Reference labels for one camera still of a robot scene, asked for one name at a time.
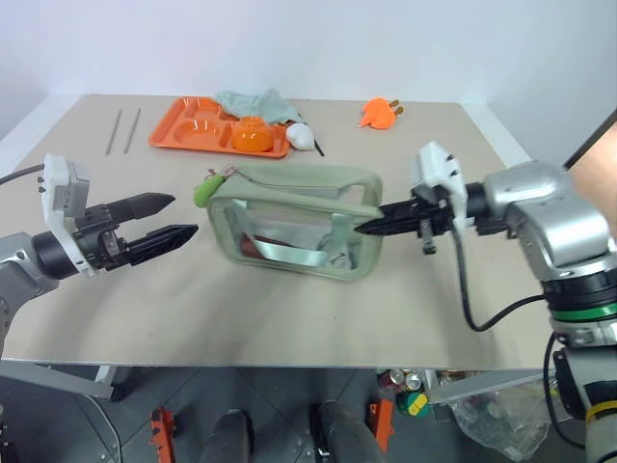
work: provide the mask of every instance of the green ring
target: green ring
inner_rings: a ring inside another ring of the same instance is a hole
[[[606,304],[605,306],[594,307],[593,309],[585,309],[583,311],[554,311],[552,313],[553,318],[559,321],[594,320],[610,315],[617,315],[617,302]]]

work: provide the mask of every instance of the white table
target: white table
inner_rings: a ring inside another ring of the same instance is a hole
[[[162,150],[148,135],[174,97],[85,95],[22,162],[47,152],[87,166],[89,204],[134,194],[170,193],[176,201],[143,221],[122,225],[135,238],[165,225],[200,225],[183,248],[137,267],[72,277],[22,308],[3,358],[97,365],[234,365],[501,369],[537,368],[550,334],[545,304],[519,309],[493,330],[465,324],[449,237],[427,257],[412,234],[385,239],[374,271],[353,283],[233,264],[218,249],[193,187],[232,155]],[[409,160],[436,140],[461,162],[467,181],[503,169],[491,145],[456,104],[404,103],[388,131],[357,127],[359,101],[294,102],[326,153],[291,150],[281,161],[348,164],[375,171],[384,203],[409,197]],[[130,152],[123,148],[142,108]],[[118,110],[122,119],[105,155]],[[0,234],[45,230],[36,176],[2,186]],[[465,238],[470,297],[478,321],[540,290],[517,242],[501,235]],[[388,301],[383,308],[382,301]]]

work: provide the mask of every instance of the orange cup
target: orange cup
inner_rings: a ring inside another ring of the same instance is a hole
[[[262,118],[241,118],[231,130],[231,145],[237,150],[259,152],[272,148],[272,128]]]

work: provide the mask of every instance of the orange tray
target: orange tray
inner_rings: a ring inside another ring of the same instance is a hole
[[[238,118],[227,114],[221,105],[211,98],[184,96],[167,111],[150,134],[148,142],[161,148],[285,157],[289,150],[289,142],[285,138],[286,127],[270,125],[274,138],[272,148],[250,152],[237,150],[231,145],[231,131],[237,122]]]

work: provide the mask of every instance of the white egg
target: white egg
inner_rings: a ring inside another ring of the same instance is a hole
[[[287,141],[297,150],[314,150],[315,138],[305,123],[293,123],[285,132]]]

